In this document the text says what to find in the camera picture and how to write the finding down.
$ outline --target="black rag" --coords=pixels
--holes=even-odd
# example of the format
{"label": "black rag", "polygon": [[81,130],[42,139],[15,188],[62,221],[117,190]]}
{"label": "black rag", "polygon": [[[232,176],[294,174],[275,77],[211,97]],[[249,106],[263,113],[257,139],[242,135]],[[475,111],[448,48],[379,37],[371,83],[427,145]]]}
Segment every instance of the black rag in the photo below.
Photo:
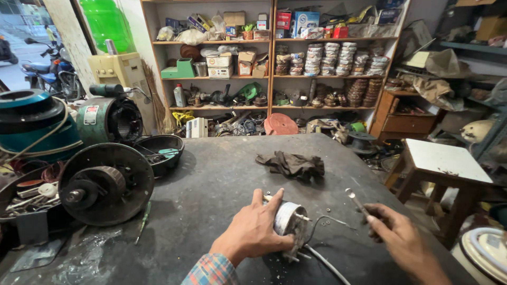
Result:
{"label": "black rag", "polygon": [[274,155],[257,154],[255,161],[269,166],[271,173],[310,182],[310,178],[324,176],[324,162],[318,156],[304,156],[275,151]]}

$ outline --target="plaid shirt sleeve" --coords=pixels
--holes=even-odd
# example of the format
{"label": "plaid shirt sleeve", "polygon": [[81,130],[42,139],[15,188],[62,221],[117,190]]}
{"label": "plaid shirt sleeve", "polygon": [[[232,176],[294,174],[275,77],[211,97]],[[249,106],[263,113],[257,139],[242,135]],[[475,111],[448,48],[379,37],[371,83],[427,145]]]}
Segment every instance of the plaid shirt sleeve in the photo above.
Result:
{"label": "plaid shirt sleeve", "polygon": [[194,265],[182,285],[239,285],[232,263],[221,254],[205,254]]}

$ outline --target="yellow plastic bag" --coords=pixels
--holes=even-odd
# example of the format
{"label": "yellow plastic bag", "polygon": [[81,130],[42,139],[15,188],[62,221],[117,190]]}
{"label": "yellow plastic bag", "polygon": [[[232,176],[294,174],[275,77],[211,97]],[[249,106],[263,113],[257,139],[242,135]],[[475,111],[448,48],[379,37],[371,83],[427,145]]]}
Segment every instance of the yellow plastic bag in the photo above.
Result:
{"label": "yellow plastic bag", "polygon": [[172,112],[172,115],[174,118],[176,118],[176,123],[178,127],[182,126],[182,123],[185,124],[186,122],[195,119],[194,117],[194,111],[187,110],[184,112]]}

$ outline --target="green screwdriver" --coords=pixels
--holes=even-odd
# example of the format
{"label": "green screwdriver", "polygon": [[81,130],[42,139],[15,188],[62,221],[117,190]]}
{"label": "green screwdriver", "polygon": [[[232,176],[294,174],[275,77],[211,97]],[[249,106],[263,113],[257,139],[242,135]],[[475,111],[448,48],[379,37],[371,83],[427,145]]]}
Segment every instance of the green screwdriver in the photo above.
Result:
{"label": "green screwdriver", "polygon": [[150,215],[150,208],[152,207],[151,201],[148,202],[148,205],[146,205],[146,209],[144,210],[144,217],[142,217],[142,225],[141,230],[139,231],[139,236],[135,240],[135,245],[139,242],[139,238],[141,237],[142,230],[144,229],[144,225],[146,224],[146,221],[148,220],[148,216]]}

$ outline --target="hand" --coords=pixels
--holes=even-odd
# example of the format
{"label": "hand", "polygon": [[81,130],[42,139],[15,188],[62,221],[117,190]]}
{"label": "hand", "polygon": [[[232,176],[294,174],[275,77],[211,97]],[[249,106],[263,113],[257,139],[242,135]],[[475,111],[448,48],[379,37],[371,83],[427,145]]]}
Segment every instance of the hand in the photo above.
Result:
{"label": "hand", "polygon": [[282,197],[283,188],[263,206],[262,190],[255,189],[252,204],[243,207],[234,216],[227,230],[214,241],[209,253],[221,253],[237,267],[247,257],[291,250],[294,247],[294,236],[279,236],[273,230]]}
{"label": "hand", "polygon": [[423,284],[449,284],[437,258],[421,239],[412,221],[383,204],[365,204],[370,213],[369,236],[384,241],[396,263]]}

